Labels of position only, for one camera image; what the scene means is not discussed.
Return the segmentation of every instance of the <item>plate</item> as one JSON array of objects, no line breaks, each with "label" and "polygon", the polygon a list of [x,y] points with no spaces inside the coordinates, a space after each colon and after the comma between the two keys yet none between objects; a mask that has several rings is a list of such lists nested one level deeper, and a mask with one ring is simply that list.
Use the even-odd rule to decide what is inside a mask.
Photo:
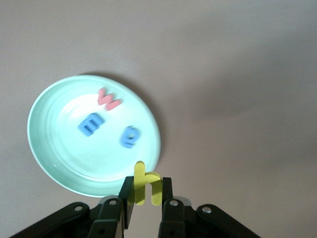
[{"label": "plate", "polygon": [[126,86],[100,76],[72,76],[48,87],[31,108],[27,133],[41,168],[82,195],[118,194],[137,161],[148,172],[159,160],[150,109]]}]

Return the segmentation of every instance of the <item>pink letter w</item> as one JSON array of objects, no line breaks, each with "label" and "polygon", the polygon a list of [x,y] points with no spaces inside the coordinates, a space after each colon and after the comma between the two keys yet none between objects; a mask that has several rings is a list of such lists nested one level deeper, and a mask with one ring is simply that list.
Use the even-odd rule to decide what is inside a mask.
[{"label": "pink letter w", "polygon": [[107,111],[110,111],[111,109],[114,109],[115,107],[117,107],[121,104],[120,100],[113,101],[112,94],[105,95],[105,93],[106,93],[105,88],[99,89],[99,91],[98,91],[98,104],[99,105],[105,104]]}]

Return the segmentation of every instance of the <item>letter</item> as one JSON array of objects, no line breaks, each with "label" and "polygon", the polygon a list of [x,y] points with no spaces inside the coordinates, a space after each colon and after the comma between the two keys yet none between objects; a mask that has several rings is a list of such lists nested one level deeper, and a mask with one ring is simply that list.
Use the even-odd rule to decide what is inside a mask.
[{"label": "letter", "polygon": [[98,91],[98,104],[99,105],[105,104],[106,105],[105,108],[107,111],[110,111],[121,104],[120,100],[113,101],[112,94],[105,95],[105,93],[106,93],[105,88],[99,89],[99,91]]},{"label": "letter", "polygon": [[78,125],[78,128],[85,136],[91,136],[104,122],[98,114],[91,113]]},{"label": "letter", "polygon": [[120,138],[121,145],[131,149],[134,146],[135,142],[139,139],[139,137],[139,131],[132,126],[128,126],[126,127]]},{"label": "letter", "polygon": [[134,166],[134,201],[137,205],[143,205],[145,201],[145,185],[152,185],[152,204],[159,206],[162,203],[162,180],[159,174],[145,172],[145,164],[138,161]]}]

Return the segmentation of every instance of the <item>gray surface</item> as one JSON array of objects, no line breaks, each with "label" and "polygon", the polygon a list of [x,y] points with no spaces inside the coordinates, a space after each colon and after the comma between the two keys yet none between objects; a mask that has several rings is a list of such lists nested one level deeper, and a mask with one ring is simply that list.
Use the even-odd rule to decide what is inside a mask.
[{"label": "gray surface", "polygon": [[[262,237],[317,234],[317,2],[0,1],[0,237],[98,199],[37,165],[26,123],[59,79],[93,73],[135,90],[162,133],[156,172]],[[127,238],[156,237],[136,207]]]}]

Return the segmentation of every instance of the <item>mint green plate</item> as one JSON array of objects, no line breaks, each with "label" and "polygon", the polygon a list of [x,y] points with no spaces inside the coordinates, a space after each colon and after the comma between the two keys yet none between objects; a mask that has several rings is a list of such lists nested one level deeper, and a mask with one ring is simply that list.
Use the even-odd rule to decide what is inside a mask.
[{"label": "mint green plate", "polygon": [[[121,104],[109,111],[99,105],[101,88]],[[78,126],[90,114],[104,123],[88,136]],[[121,142],[128,126],[139,133],[131,148]],[[118,194],[137,161],[153,171],[159,159],[159,129],[149,108],[129,88],[104,77],[73,76],[48,87],[31,108],[27,132],[42,169],[60,185],[87,196]]]}]

